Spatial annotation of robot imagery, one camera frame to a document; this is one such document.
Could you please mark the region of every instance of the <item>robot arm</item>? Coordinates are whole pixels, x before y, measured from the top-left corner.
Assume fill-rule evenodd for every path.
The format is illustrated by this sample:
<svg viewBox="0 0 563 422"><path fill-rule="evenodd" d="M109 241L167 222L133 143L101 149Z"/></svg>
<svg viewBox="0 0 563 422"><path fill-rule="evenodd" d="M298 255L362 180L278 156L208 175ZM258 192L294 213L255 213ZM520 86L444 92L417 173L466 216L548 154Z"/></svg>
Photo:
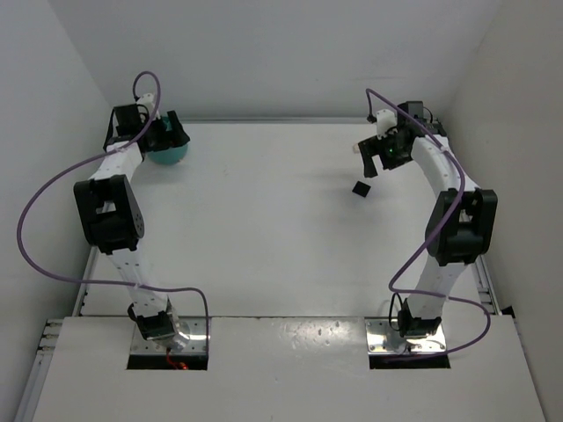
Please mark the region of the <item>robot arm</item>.
<svg viewBox="0 0 563 422"><path fill-rule="evenodd" d="M399 107L424 124L443 147L449 149L442 126L422 119L421 102L408 102ZM358 144L364 162L364 176L371 178L377 175L373 156L380 157L384 169L394 169L414 160L424 172L436 197L435 208L426 228L428 239L454 201L460 176L442 149L409 120L400 117L397 120L390 110L378 112L377 135ZM480 189L465 175L462 201L438 237L427 247L427 263L416 286L416 290L436 292L445 297L410 295L398 313L398 328L402 337L421 338L435 333L442 321L443 304L457 279L469 264L488 251L496 205L494 191Z"/></svg>
<svg viewBox="0 0 563 422"><path fill-rule="evenodd" d="M129 180L146 152L185 145L189 137L176 113L168 112L166 122L157 115L147 134L138 143L124 148L143 126L139 106L151 113L152 100L147 94L137 104L113 109L118 136L110 134L104 147L106 151L117 149L117 152L107 156L88 180L77 182L74 194L88 243L108 256L125 281L159 287L143 255L143 215ZM128 287L128 291L132 300L128 314L143 338L172 350L183 349L189 336L183 332L168 295L138 287Z"/></svg>

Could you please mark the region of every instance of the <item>white plastic part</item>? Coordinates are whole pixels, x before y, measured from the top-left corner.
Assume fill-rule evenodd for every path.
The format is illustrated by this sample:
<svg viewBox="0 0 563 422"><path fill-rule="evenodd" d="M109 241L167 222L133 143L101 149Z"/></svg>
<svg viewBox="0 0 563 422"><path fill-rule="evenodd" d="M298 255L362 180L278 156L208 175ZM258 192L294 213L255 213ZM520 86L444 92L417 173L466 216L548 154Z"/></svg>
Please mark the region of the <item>white plastic part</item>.
<svg viewBox="0 0 563 422"><path fill-rule="evenodd" d="M120 276L125 281L135 283L137 286L157 285L150 274L149 261L143 256L142 241L137 244L136 251L119 249L113 251L107 257L113 262ZM160 311L166 311L168 306L168 295L166 293L151 292L143 288L128 287L129 295L133 301L135 315L141 317L152 317Z"/></svg>
<svg viewBox="0 0 563 422"><path fill-rule="evenodd" d="M424 171L424 175L428 179L428 183L434 190L437 197L441 191L447 191L450 188L459 189L460 177L456 167L444 155L443 150L450 151L448 138L445 136L436 136L438 141L444 146L443 149L437 147L428 138L416 138L413 144L411 157ZM479 186L465 174L465 192L472 192Z"/></svg>
<svg viewBox="0 0 563 422"><path fill-rule="evenodd" d="M149 110L149 114L155 109L155 96L154 94L144 94L137 99L137 104L145 106ZM160 112L157 112L156 119L160 119Z"/></svg>
<svg viewBox="0 0 563 422"><path fill-rule="evenodd" d="M385 134L392 127L397 126L397 116L391 110L383 109L376 113L377 118L377 136L385 137Z"/></svg>
<svg viewBox="0 0 563 422"><path fill-rule="evenodd" d="M439 266L435 258L428 255L426 265L420 275L416 290L436 292L446 297L428 295L409 295L408 308L414 318L434 319L442 316L443 304L447 301L451 289L467 267L463 262Z"/></svg>
<svg viewBox="0 0 563 422"><path fill-rule="evenodd" d="M116 174L124 174L131 180L135 169L143 161L143 156L141 156L141 151L136 143L128 146L126 149L122 149L126 144L127 142L116 142L114 145L109 145L107 147L108 151L121 150L104 158L104 161L102 161L96 172L91 175L90 179L103 180Z"/></svg>

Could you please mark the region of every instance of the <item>red wire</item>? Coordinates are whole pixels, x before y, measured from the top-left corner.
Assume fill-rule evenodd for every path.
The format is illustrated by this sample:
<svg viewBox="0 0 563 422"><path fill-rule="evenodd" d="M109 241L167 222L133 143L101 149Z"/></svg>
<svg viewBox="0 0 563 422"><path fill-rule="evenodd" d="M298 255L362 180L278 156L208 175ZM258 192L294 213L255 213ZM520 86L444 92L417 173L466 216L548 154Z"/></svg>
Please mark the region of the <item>red wire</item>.
<svg viewBox="0 0 563 422"><path fill-rule="evenodd" d="M166 349L166 362L174 369L187 369L187 365L184 362L176 363L170 358L170 349Z"/></svg>
<svg viewBox="0 0 563 422"><path fill-rule="evenodd" d="M178 365L172 359L170 359L170 349L166 349L166 362L174 369L179 369Z"/></svg>

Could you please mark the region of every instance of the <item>small black cube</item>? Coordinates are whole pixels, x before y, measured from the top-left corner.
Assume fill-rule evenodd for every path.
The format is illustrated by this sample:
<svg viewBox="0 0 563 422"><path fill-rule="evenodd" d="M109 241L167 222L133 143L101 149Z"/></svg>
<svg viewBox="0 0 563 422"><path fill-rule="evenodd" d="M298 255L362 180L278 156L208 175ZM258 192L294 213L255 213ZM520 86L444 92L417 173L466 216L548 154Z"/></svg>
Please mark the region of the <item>small black cube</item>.
<svg viewBox="0 0 563 422"><path fill-rule="evenodd" d="M365 183L358 182L355 184L354 189L352 189L353 193L357 193L364 198L368 196L369 189L371 189L370 185L366 185Z"/></svg>

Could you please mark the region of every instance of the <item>metal base plate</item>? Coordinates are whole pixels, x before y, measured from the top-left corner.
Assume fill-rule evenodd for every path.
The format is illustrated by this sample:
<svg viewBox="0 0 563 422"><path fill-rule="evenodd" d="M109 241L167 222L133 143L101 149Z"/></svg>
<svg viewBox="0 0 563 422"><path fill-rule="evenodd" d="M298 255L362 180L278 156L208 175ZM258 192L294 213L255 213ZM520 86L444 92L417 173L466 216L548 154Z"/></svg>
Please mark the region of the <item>metal base plate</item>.
<svg viewBox="0 0 563 422"><path fill-rule="evenodd" d="M183 350L174 350L174 356L205 356L205 318L181 317L180 324L182 332L188 337L186 347ZM154 341L147 341L141 335L141 332L135 327L131 348L129 351L131 356L159 356L166 355L166 349Z"/></svg>
<svg viewBox="0 0 563 422"><path fill-rule="evenodd" d="M402 338L390 326L387 318L366 318L369 356L393 356L445 352L446 338L442 326L434 336L426 338ZM397 327L397 320L391 323Z"/></svg>

